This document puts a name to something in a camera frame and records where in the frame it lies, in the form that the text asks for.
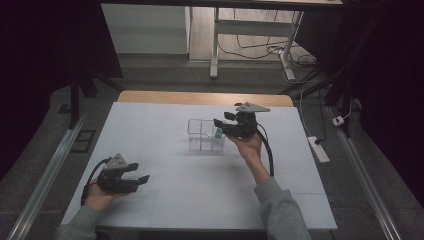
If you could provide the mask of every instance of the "hand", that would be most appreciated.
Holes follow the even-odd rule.
[[[233,136],[228,136],[232,142],[234,142],[240,152],[240,155],[244,158],[247,166],[252,171],[253,177],[255,178],[256,184],[259,184],[271,176],[268,170],[264,167],[261,160],[261,147],[262,140],[255,134],[250,138],[240,139]]]
[[[100,189],[97,185],[97,178],[91,181],[90,187],[88,189],[88,195],[85,199],[84,205],[91,207],[96,211],[103,212],[109,205],[117,198],[128,195],[128,193],[107,193]]]

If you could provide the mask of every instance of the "white wall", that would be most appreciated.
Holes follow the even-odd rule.
[[[188,7],[102,4],[117,53],[189,52]]]

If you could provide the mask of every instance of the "person's left hand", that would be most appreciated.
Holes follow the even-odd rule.
[[[129,194],[129,193],[113,194],[113,193],[104,192],[102,189],[100,189],[99,185],[97,185],[96,182],[97,182],[97,178],[91,181],[90,187],[88,189],[88,195],[84,203],[85,206],[91,207],[96,211],[99,211],[99,212],[105,211],[115,199]]]

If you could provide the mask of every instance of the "clear plastic container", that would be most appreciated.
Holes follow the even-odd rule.
[[[213,120],[190,119],[187,126],[190,150],[223,151],[225,134]]]

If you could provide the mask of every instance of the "white power adapter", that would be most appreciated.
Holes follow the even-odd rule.
[[[344,120],[342,118],[342,116],[338,116],[336,118],[333,118],[333,124],[338,127],[340,125],[342,125],[344,123]]]

